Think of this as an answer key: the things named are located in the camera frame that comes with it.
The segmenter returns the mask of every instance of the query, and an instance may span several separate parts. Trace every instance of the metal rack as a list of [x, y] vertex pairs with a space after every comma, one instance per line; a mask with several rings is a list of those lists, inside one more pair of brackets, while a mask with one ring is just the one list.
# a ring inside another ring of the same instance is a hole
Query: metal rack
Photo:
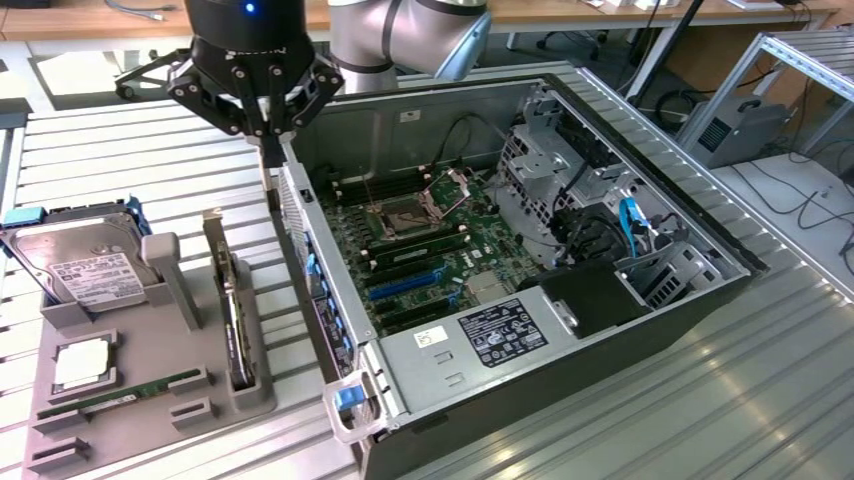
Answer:
[[[699, 140], [718, 107], [734, 92], [762, 52], [776, 57], [786, 66], [800, 71], [847, 101], [803, 144], [804, 150], [815, 146], [851, 110], [854, 105], [854, 29], [840, 27], [834, 30], [760, 33], [747, 47], [707, 108], [699, 113], [696, 121], [686, 127], [688, 130], [682, 135], [682, 145], [686, 150], [690, 150]], [[762, 83], [756, 88], [758, 93], [764, 91], [770, 83], [770, 81]]]

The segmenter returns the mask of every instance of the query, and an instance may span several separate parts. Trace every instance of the green circuit board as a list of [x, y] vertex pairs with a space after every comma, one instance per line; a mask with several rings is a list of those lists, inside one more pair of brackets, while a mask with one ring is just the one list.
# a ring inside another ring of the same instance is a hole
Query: green circuit board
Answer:
[[[501, 216], [489, 213], [488, 187], [471, 178], [465, 188], [467, 198], [448, 175], [429, 187], [433, 213], [445, 213], [440, 219], [427, 214], [419, 192], [351, 205], [335, 195], [321, 198], [351, 277], [384, 334], [515, 292], [542, 271]], [[372, 298], [372, 291], [419, 279], [429, 284]]]

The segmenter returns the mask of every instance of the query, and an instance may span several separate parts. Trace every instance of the wooden table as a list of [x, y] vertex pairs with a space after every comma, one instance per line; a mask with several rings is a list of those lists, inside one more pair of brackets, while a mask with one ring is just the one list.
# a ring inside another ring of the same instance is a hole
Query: wooden table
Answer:
[[[807, 0], [816, 28], [835, 11], [824, 0]], [[53, 0], [46, 10], [4, 10], [0, 33], [0, 59], [32, 87], [26, 100], [33, 111], [52, 111], [49, 96], [29, 59], [36, 55], [58, 55], [73, 51], [169, 50], [189, 43], [189, 22], [181, 9], [164, 12], [165, 21], [156, 22], [109, 9], [103, 0]], [[168, 0], [125, 0], [128, 6], [151, 7]], [[662, 28], [647, 61], [640, 68], [630, 93], [648, 75], [663, 46], [672, 37], [675, 26], [690, 0], [682, 5], [660, 9], [652, 27]], [[646, 26], [650, 11], [636, 7], [595, 9], [579, 0], [489, 0], [492, 33], [511, 33], [507, 47], [512, 49], [518, 34], [524, 32], [635, 29]], [[307, 30], [315, 41], [329, 39], [329, 16], [325, 0], [307, 0]], [[706, 0], [691, 25], [732, 25], [787, 21], [787, 10], [746, 12], [726, 0]]]

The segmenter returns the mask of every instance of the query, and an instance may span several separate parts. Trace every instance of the warning sticker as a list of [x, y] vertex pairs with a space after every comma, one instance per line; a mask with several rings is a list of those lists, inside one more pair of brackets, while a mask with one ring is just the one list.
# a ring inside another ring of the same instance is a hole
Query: warning sticker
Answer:
[[489, 368], [548, 345], [518, 299], [461, 317], [459, 324]]
[[48, 269], [84, 307], [143, 293], [143, 284], [124, 253], [57, 263]]

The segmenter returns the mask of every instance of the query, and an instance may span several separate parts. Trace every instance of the aluminum workbench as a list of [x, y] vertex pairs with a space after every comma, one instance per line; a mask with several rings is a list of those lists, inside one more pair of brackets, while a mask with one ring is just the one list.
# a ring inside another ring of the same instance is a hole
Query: aluminum workbench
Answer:
[[[407, 478], [844, 478], [854, 474], [854, 311], [811, 258], [599, 80], [550, 71], [772, 267], [664, 352]], [[423, 77], [408, 85], [429, 82]], [[2, 210], [112, 200], [128, 190], [153, 230], [176, 231], [183, 268], [207, 262], [199, 212], [223, 206], [252, 265], [277, 409], [80, 478], [357, 478], [319, 402], [321, 378], [264, 209], [257, 158], [172, 102], [30, 116], [4, 139]], [[0, 479], [17, 478], [41, 319], [13, 262], [0, 304]]]

